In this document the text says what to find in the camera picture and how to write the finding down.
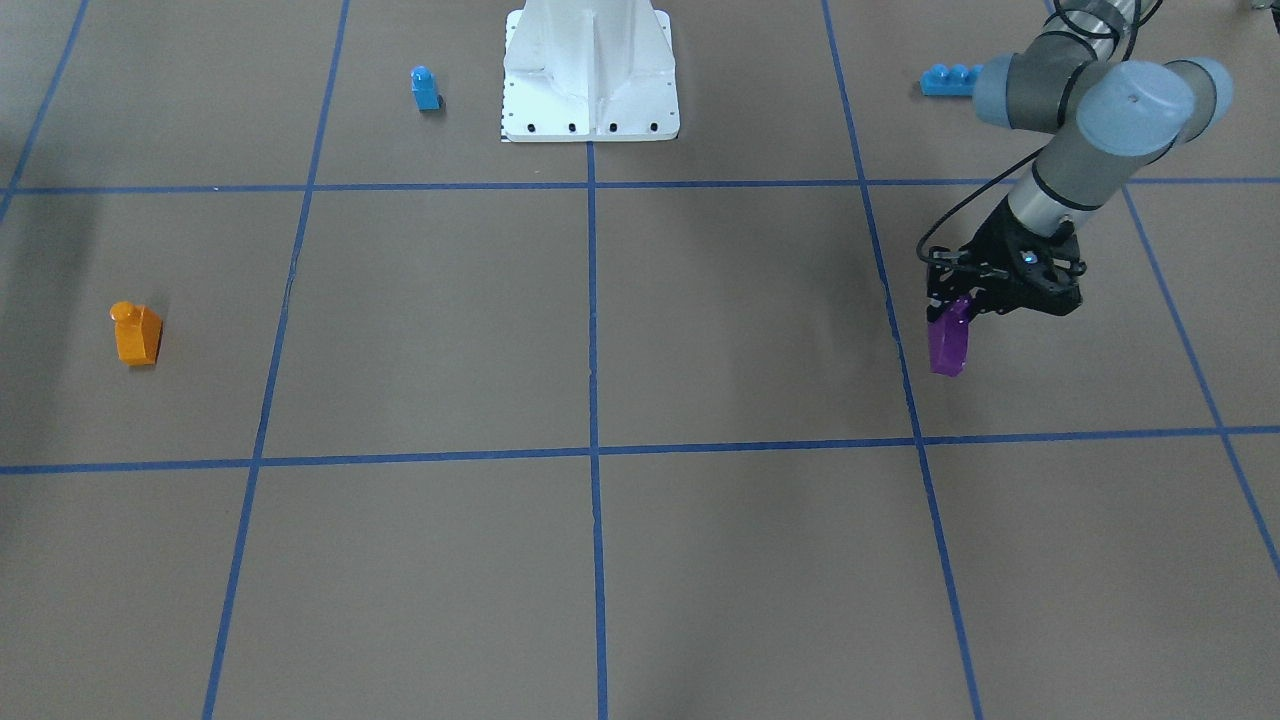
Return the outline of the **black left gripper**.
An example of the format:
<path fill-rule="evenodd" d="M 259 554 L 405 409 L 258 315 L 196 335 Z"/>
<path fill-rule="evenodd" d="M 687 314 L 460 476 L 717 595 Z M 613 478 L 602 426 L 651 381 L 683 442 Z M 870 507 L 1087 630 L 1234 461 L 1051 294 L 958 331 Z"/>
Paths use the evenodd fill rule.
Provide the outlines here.
<path fill-rule="evenodd" d="M 969 319 L 1021 307 L 1065 316 L 1082 305 L 1078 278 L 1087 272 L 1071 219 L 1059 219 L 1048 234 L 1038 234 L 1020 222 L 1007 200 L 960 249 L 928 247 L 925 264 L 928 322 L 937 322 L 964 299 Z"/>

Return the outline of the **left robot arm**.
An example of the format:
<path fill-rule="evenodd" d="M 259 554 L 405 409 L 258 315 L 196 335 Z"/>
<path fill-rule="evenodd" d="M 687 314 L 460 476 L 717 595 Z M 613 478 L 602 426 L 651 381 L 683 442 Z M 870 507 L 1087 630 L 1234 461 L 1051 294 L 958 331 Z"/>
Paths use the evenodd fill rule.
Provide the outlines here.
<path fill-rule="evenodd" d="M 1147 1 L 1057 1 L 1020 53 L 972 78 L 984 123 L 1048 136 L 1010 169 L 1016 183 L 959 249 L 916 245 L 927 320 L 968 323 L 1018 309 L 1064 316 L 1082 305 L 1079 229 L 1142 168 L 1199 138 L 1229 111 L 1235 82 L 1206 56 L 1132 56 Z"/>

